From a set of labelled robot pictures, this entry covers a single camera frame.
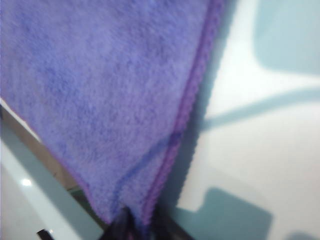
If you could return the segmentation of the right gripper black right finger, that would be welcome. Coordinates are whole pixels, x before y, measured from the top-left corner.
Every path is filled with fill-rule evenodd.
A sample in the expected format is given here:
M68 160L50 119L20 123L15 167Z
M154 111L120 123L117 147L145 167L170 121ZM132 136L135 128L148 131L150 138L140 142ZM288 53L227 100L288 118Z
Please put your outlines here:
M151 240L181 240L172 219L157 204L150 222Z

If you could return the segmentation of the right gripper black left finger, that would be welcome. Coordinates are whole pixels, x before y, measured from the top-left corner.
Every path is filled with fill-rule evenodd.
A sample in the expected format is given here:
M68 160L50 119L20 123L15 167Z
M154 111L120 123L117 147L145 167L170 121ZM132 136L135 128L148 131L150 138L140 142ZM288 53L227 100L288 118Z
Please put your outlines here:
M133 227L133 218L128 208L122 208L104 232L105 240L126 240Z

